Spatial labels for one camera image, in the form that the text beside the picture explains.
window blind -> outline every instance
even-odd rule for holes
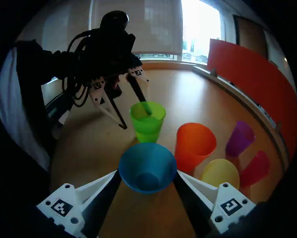
[[[126,31],[136,37],[133,53],[182,53],[181,0],[94,0],[91,28],[114,10],[127,13]]]

blue cup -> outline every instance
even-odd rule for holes
[[[129,148],[121,157],[119,172],[123,181],[141,193],[166,188],[177,171],[176,160],[164,146],[141,143]]]

purple cup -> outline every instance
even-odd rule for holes
[[[237,157],[255,140],[252,128],[244,121],[238,121],[226,144],[226,155]]]

red wall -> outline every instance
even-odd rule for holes
[[[285,76],[259,54],[221,40],[210,40],[208,69],[233,82],[282,122],[281,134],[290,157],[297,146],[297,95]]]

yellow cup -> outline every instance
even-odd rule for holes
[[[239,172],[230,161],[215,159],[211,161],[203,171],[200,180],[214,187],[219,187],[224,182],[230,183],[236,189],[240,186]]]

